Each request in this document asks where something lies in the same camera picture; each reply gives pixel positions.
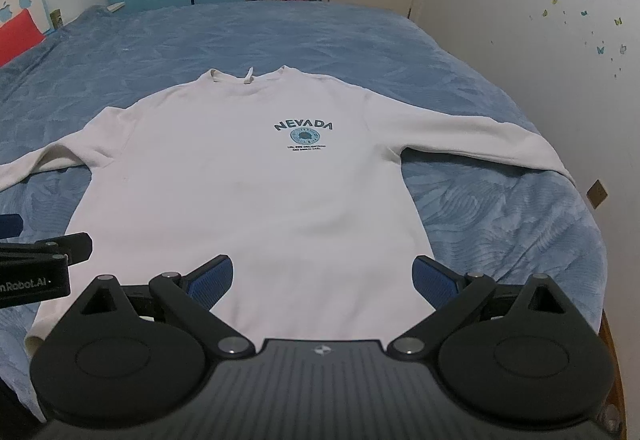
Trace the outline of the red pillow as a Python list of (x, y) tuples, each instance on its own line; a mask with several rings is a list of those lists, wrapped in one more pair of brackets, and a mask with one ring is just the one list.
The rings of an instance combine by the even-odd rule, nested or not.
[(0, 28), (0, 66), (6, 65), (17, 56), (30, 50), (44, 40), (29, 10), (3, 24)]

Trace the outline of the white Nevada sweatshirt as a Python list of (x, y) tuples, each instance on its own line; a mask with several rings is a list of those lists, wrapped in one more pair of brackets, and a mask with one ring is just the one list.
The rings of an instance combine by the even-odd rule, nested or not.
[(543, 137), (513, 123), (283, 67), (210, 70), (107, 107), (4, 165), (1, 184), (90, 170), (68, 225), (93, 243), (70, 272), (73, 296), (101, 274), (138, 285), (226, 255), (233, 281), (214, 311), (255, 344), (391, 342), (433, 310), (412, 282), (413, 260), (432, 247), (401, 174), (407, 148), (564, 171)]

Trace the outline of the bronze bedside socket plate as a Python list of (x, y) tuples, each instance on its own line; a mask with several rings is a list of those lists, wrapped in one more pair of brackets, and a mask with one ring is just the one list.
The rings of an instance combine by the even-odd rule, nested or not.
[(58, 30), (64, 26), (61, 10), (59, 8), (57, 8), (56, 10), (52, 10), (52, 12), (50, 13), (50, 18), (52, 26), (55, 30)]

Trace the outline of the butterfly wall stickers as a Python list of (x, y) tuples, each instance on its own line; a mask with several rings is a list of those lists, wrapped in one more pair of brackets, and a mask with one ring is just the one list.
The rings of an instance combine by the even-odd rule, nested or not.
[(617, 0), (543, 0), (527, 12), (537, 55), (562, 71), (620, 82), (639, 54), (639, 23)]

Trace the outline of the bronze wall socket plate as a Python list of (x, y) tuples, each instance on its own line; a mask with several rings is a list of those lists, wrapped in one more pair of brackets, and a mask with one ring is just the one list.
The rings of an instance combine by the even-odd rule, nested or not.
[(601, 180), (596, 180), (586, 192), (586, 197), (591, 207), (597, 209), (608, 198), (608, 191)]

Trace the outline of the apple pattern headboard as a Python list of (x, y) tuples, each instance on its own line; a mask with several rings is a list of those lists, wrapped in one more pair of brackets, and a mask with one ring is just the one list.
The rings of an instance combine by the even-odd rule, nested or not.
[(22, 10), (29, 11), (32, 21), (45, 36), (54, 30), (46, 0), (0, 0), (0, 24), (6, 24)]

